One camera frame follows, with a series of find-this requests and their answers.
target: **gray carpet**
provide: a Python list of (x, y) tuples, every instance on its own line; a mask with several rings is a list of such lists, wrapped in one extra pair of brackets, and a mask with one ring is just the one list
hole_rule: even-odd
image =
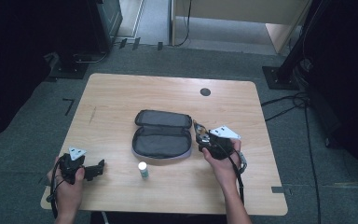
[[(0, 134), (0, 223), (52, 223), (40, 207), (45, 189), (39, 181), (50, 169), (69, 129), (92, 73), (247, 80), (257, 86), (261, 102), (296, 91), (269, 90), (261, 66), (279, 66), (284, 58), (245, 53), (132, 45), (114, 47), (101, 62), (89, 65), (81, 80), (41, 83), (8, 128)], [(74, 106), (65, 113), (70, 102)], [(291, 107), (283, 101), (263, 108), (269, 118)], [(308, 109), (310, 141), (319, 182), (322, 223), (358, 223), (358, 161), (346, 150), (326, 148), (324, 131)], [(289, 211), (283, 217), (252, 216), (254, 223), (317, 223), (318, 210), (303, 109), (268, 121), (268, 133), (285, 189)], [(89, 223), (79, 212), (76, 223)]]

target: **round black hole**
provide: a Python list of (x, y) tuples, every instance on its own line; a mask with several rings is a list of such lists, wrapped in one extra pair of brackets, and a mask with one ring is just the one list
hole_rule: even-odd
[(211, 95), (211, 91), (210, 91), (208, 88), (202, 88), (202, 89), (200, 90), (200, 93), (201, 93), (201, 95), (203, 95), (203, 96), (209, 96), (209, 95)]

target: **person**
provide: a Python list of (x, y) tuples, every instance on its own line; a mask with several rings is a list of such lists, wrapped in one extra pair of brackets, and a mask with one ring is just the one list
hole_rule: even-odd
[[(235, 150), (241, 151), (241, 141), (231, 139)], [(211, 164), (219, 183), (226, 203), (227, 224), (248, 224), (252, 223), (245, 207), (242, 204), (240, 195), (237, 191), (237, 177), (232, 169), (232, 164), (228, 158), (216, 160), (212, 157), (207, 148), (202, 149), (204, 159)], [(237, 153), (232, 153), (231, 159), (239, 166), (240, 158)], [(63, 181), (57, 188), (57, 207), (58, 215), (55, 220), (56, 224), (74, 223), (77, 210), (81, 205), (83, 192), (84, 168), (79, 168), (76, 172), (76, 181), (71, 185)], [(61, 170), (56, 171), (57, 178), (61, 177)], [(48, 172), (48, 179), (52, 178), (52, 170)]]

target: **small white container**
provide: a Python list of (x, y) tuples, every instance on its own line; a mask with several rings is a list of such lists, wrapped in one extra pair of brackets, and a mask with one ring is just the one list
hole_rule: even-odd
[(149, 177), (149, 172), (147, 171), (147, 164), (144, 161), (139, 162), (138, 164), (139, 172), (141, 172), (141, 176), (143, 179), (146, 179)]

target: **table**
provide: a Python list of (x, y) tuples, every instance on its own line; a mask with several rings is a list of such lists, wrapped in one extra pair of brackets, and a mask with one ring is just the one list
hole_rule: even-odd
[[(307, 17), (311, 2), (311, 0), (197, 0), (192, 1), (190, 17), (265, 23), (275, 50), (281, 53), (297, 26)], [(176, 16), (187, 17), (190, 0), (171, 0), (170, 3), (170, 41), (175, 45)]]
[[(211, 94), (201, 95), (203, 88)], [(147, 161), (149, 178), (141, 178), (131, 140), (143, 109), (188, 114), (208, 129), (227, 125), (238, 133), (248, 161), (242, 174), (248, 213), (286, 214), (284, 194), (272, 192), (282, 184), (254, 83), (113, 74), (91, 75), (62, 145), (61, 154), (86, 149), (86, 166), (106, 162), (103, 175), (85, 181), (81, 210), (225, 214), (223, 193), (195, 140), (189, 158)], [(195, 139), (193, 128), (191, 134)], [(49, 187), (41, 200), (46, 209), (48, 195)]]

